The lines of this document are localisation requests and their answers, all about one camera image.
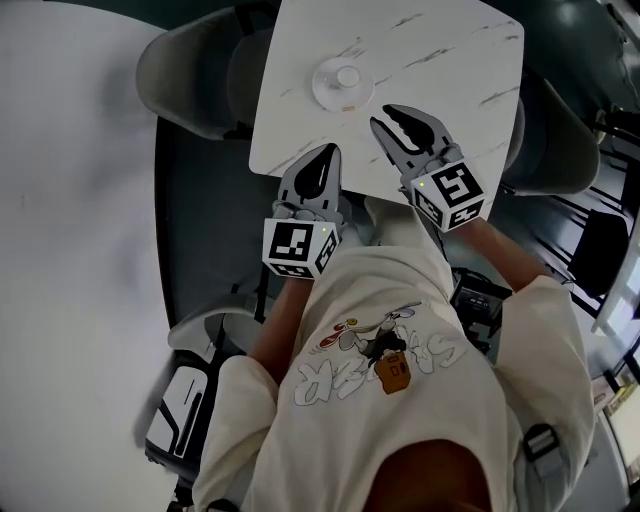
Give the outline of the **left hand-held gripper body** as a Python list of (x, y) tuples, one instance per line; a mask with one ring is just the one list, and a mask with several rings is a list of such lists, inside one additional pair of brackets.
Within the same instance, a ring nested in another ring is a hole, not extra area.
[(280, 277), (319, 278), (342, 241), (348, 212), (343, 197), (327, 209), (276, 199), (264, 221), (262, 262)]

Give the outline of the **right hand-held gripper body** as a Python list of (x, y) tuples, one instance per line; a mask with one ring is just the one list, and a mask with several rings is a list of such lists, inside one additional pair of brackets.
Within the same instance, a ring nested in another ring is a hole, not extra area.
[(443, 233), (477, 218), (486, 201), (480, 175), (457, 144), (409, 161), (401, 183), (410, 204)]

